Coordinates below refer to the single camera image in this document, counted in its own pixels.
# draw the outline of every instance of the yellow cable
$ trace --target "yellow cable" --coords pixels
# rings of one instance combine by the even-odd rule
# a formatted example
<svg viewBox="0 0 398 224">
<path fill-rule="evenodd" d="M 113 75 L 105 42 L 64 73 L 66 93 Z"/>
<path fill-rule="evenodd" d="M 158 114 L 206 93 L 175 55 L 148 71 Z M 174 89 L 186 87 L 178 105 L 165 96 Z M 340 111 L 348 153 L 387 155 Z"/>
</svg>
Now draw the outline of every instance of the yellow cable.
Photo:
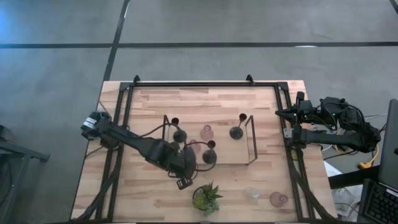
<svg viewBox="0 0 398 224">
<path fill-rule="evenodd" d="M 377 144 L 377 145 L 376 145 L 376 154 L 373 156 L 373 158 L 372 158 L 369 162 L 365 162 L 365 163 L 360 162 L 360 163 L 358 164 L 358 168 L 360 168 L 360 169 L 367 169 L 367 168 L 372 167 L 372 163 L 373 163 L 373 161 L 376 159 L 376 157 L 377 157 L 378 155 L 379 155 L 379 145 Z"/>
<path fill-rule="evenodd" d="M 336 135 L 338 135 L 338 133 L 340 133 L 341 129 L 337 130 Z M 337 145 L 333 145 L 333 148 L 336 150 L 336 152 L 338 152 L 339 154 L 344 154 L 345 152 L 341 152 L 338 148 Z"/>
</svg>

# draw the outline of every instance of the pink glass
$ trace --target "pink glass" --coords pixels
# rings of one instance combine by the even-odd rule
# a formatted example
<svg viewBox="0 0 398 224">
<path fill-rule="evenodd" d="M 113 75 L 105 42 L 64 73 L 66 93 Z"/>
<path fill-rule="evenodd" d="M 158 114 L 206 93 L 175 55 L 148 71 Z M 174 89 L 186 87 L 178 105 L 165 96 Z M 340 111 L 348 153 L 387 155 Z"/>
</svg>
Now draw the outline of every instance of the pink glass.
<svg viewBox="0 0 398 224">
<path fill-rule="evenodd" d="M 208 142 L 213 139 L 214 132 L 211 130 L 210 125 L 205 125 L 205 127 L 203 127 L 203 129 L 200 131 L 200 137 L 204 142 Z"/>
<path fill-rule="evenodd" d="M 275 208 L 280 208 L 287 203 L 288 198 L 286 195 L 280 192 L 274 192 L 269 197 L 269 201 L 271 202 L 271 205 L 274 206 Z"/>
</svg>

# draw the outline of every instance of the concrete floor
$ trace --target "concrete floor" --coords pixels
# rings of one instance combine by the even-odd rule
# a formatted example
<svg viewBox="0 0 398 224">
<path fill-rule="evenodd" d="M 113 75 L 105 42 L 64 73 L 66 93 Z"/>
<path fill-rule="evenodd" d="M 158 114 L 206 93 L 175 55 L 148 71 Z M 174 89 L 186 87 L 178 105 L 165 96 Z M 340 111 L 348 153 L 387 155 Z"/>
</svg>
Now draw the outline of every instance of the concrete floor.
<svg viewBox="0 0 398 224">
<path fill-rule="evenodd" d="M 0 0 L 0 44 L 111 43 L 123 0 Z M 132 0 L 120 42 L 398 41 L 388 0 Z M 15 223 L 68 220 L 110 49 L 0 49 L 0 123 L 51 153 L 32 161 Z M 398 98 L 398 47 L 119 49 L 111 80 L 305 80 L 308 97 L 346 98 L 365 115 Z M 382 127 L 386 117 L 370 120 Z M 335 154 L 324 152 L 324 157 Z M 329 162 L 356 170 L 369 154 Z"/>
</svg>

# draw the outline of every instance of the succulent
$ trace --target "succulent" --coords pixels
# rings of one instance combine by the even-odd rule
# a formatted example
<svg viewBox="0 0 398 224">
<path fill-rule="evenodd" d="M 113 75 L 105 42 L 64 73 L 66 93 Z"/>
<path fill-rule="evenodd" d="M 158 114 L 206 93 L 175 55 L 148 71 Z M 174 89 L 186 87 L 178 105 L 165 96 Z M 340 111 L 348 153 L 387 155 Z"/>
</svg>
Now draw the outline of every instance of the succulent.
<svg viewBox="0 0 398 224">
<path fill-rule="evenodd" d="M 193 206 L 205 211 L 205 216 L 211 215 L 220 209 L 216 199 L 222 197 L 217 194 L 218 186 L 213 188 L 213 181 L 210 184 L 201 186 L 200 192 L 193 200 Z"/>
</svg>

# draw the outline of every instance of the plant pot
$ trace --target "plant pot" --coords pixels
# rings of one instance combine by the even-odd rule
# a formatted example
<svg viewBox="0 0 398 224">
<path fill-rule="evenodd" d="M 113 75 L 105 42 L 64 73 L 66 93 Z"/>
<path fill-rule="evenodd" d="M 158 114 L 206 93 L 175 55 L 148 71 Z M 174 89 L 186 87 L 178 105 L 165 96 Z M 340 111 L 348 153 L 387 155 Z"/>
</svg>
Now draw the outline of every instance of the plant pot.
<svg viewBox="0 0 398 224">
<path fill-rule="evenodd" d="M 194 192 L 193 192 L 193 195 L 192 195 L 192 202 L 196 199 L 196 197 L 200 194 L 200 193 L 202 193 L 203 192 L 203 187 L 198 187 Z"/>
</svg>

